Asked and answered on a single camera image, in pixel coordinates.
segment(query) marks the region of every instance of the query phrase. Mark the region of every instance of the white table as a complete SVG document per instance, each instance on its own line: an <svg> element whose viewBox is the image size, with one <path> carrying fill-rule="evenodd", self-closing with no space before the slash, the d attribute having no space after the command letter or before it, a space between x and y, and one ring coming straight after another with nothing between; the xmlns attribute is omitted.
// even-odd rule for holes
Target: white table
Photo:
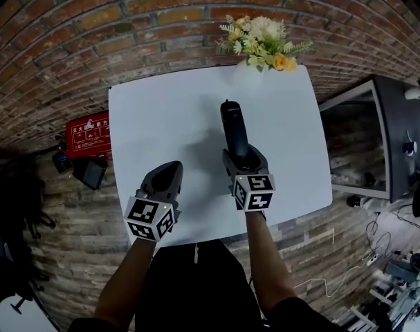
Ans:
<svg viewBox="0 0 420 332"><path fill-rule="evenodd" d="M236 211L221 160L226 140L220 105L227 98L241 105L248 141L265 155L275 177L268 225L331 204L325 135L306 68L269 71L254 96L236 91L230 80L233 68L158 75L113 86L109 92L111 149L123 212L147 172L172 160L183 163L178 196L182 215L161 246L246 232L244 213Z"/></svg>

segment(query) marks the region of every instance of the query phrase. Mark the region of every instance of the red fire extinguisher box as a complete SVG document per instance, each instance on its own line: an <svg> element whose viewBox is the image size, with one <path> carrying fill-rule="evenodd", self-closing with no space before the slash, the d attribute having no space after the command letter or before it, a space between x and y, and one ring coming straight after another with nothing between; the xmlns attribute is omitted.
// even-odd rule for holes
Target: red fire extinguisher box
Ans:
<svg viewBox="0 0 420 332"><path fill-rule="evenodd" d="M66 123L69 158L102 156L111 151L108 111Z"/></svg>

